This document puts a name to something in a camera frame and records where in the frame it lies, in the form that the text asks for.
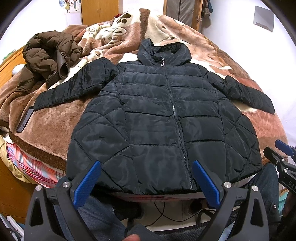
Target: metal screw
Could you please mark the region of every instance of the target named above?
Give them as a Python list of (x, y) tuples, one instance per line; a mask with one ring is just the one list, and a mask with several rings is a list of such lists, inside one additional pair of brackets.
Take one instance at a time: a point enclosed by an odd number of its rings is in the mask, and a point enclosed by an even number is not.
[(69, 183), (69, 182), (64, 182), (64, 183), (63, 183), (63, 187), (64, 187), (64, 188), (67, 188), (67, 187), (69, 187), (69, 186), (70, 186), (70, 183)]
[(42, 186), (41, 185), (38, 185), (38, 186), (35, 187), (35, 190), (36, 191), (40, 191), (41, 189), (42, 189)]
[(257, 186), (255, 186), (255, 185), (252, 186), (252, 189), (253, 189), (254, 192), (257, 192), (259, 190), (259, 188)]
[(230, 182), (224, 182), (224, 187), (226, 188), (231, 188), (231, 183)]

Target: jacket hood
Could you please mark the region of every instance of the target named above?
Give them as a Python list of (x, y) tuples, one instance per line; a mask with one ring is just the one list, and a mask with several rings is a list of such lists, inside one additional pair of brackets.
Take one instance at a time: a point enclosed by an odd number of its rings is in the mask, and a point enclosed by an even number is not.
[(160, 65), (165, 59), (166, 66), (183, 65), (191, 61), (191, 53), (183, 43), (154, 46), (151, 39), (144, 39), (138, 51), (138, 60), (144, 65)]

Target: wooden cabinet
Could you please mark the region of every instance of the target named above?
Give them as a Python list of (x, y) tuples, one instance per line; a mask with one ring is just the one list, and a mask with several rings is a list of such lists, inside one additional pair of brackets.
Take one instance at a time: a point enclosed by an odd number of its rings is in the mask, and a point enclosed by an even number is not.
[(85, 25), (105, 22), (123, 13), (123, 0), (82, 0), (81, 13)]

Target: black puffer jacket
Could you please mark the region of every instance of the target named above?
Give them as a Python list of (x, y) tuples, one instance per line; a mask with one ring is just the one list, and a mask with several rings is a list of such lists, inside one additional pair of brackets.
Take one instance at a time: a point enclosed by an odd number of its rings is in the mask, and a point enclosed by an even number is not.
[(195, 160), (222, 181), (261, 169), (253, 125), (230, 100), (274, 113), (265, 94), (189, 63), (182, 43), (154, 47), (145, 39), (138, 59), (114, 65), (100, 58), (37, 98), (35, 110), (98, 93), (74, 128), (67, 176), (99, 160), (101, 189), (182, 194), (199, 191), (192, 178)]

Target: cartoon poster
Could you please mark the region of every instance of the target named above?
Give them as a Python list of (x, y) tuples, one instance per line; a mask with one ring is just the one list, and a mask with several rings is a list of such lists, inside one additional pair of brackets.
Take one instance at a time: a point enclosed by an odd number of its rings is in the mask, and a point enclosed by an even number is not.
[(62, 15), (81, 12), (81, 0), (59, 0)]

